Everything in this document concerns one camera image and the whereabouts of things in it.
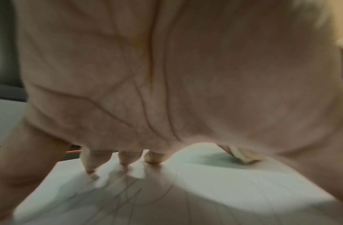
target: skin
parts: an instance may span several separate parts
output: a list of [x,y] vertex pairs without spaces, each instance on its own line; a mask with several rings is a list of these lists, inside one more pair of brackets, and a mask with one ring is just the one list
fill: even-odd
[[198,142],[277,158],[343,201],[343,58],[321,1],[16,0],[24,118],[0,219],[70,144],[161,163]]

